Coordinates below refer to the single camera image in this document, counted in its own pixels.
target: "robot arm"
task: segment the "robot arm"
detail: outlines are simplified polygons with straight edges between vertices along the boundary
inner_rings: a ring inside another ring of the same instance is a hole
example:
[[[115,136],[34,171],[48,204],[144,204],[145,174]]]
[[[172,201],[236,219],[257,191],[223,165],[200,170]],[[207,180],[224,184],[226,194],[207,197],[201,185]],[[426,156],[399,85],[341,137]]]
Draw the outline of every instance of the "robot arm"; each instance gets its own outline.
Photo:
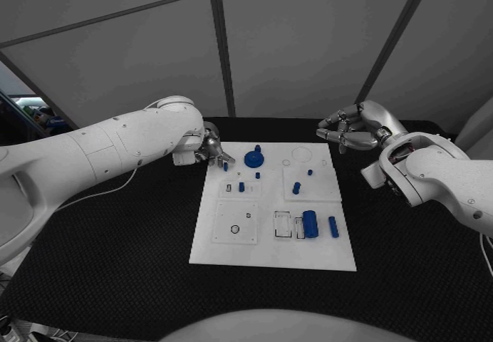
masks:
[[[180,96],[73,132],[0,147],[0,264],[25,248],[77,192],[170,153],[174,165],[233,163],[216,126]]]
[[[337,131],[325,129],[337,123]],[[345,147],[383,149],[361,174],[373,189],[387,184],[410,207],[436,200],[461,224],[493,237],[493,161],[469,160],[439,135],[407,133],[373,101],[348,106],[319,121],[315,134]],[[355,132],[366,128],[368,132]]]

